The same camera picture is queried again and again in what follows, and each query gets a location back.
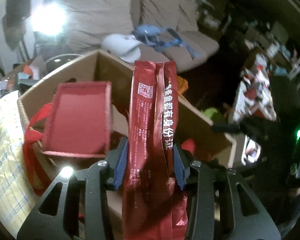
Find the couch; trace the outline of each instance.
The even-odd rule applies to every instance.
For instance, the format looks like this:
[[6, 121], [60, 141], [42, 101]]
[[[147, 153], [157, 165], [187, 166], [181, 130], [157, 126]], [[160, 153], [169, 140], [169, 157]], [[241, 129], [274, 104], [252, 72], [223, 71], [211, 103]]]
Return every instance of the couch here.
[[135, 26], [151, 24], [171, 27], [199, 55], [193, 58], [184, 47], [166, 48], [162, 53], [140, 45], [141, 59], [153, 62], [174, 60], [178, 73], [193, 69], [214, 55], [219, 44], [200, 33], [197, 6], [192, 0], [45, 0], [64, 8], [69, 21], [64, 26], [66, 44], [72, 53], [99, 48], [111, 33], [130, 34]]

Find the orange object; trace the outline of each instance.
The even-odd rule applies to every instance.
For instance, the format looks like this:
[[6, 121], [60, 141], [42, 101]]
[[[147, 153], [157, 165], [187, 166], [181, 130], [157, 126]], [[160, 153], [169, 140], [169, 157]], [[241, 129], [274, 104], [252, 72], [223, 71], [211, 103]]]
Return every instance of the orange object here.
[[31, 70], [31, 68], [28, 65], [25, 65], [22, 71], [24, 74], [28, 74], [31, 76], [31, 79], [33, 77], [33, 72]]
[[188, 81], [180, 76], [177, 76], [177, 83], [178, 83], [178, 92], [183, 94], [189, 88]]

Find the red box lid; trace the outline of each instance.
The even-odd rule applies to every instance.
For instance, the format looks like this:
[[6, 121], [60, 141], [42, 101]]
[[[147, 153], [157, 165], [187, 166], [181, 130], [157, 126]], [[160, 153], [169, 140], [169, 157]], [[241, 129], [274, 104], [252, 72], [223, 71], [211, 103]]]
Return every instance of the red box lid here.
[[91, 158], [109, 151], [110, 82], [60, 84], [52, 102], [42, 139], [45, 154]]

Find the plastic bag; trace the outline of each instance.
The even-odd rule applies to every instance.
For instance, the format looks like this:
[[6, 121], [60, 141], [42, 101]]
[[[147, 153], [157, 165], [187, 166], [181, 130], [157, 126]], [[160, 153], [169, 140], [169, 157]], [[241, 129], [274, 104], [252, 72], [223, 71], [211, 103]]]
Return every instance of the plastic bag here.
[[176, 184], [172, 158], [178, 122], [177, 93], [174, 62], [136, 61], [123, 182], [122, 218], [126, 240], [185, 237], [187, 199]]

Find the red ribbon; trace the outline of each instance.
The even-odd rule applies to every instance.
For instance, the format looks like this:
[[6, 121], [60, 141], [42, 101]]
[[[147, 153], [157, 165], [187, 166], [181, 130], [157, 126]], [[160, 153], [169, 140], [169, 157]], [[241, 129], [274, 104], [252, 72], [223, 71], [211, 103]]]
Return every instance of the red ribbon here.
[[[30, 127], [32, 127], [36, 122], [39, 122], [42, 119], [46, 118], [50, 114], [51, 109], [52, 103], [47, 103], [37, 112], [37, 114], [33, 118], [31, 118], [30, 123], [25, 131], [25, 142], [22, 146], [23, 158], [26, 163], [26, 170], [30, 185], [34, 190], [34, 193], [39, 196], [41, 196], [45, 192], [45, 190], [51, 184], [51, 180], [42, 168], [33, 150], [33, 143], [40, 141], [43, 137], [43, 133], [32, 130], [30, 129]], [[43, 189], [34, 188], [34, 173], [37, 174], [39, 180], [41, 181]]]

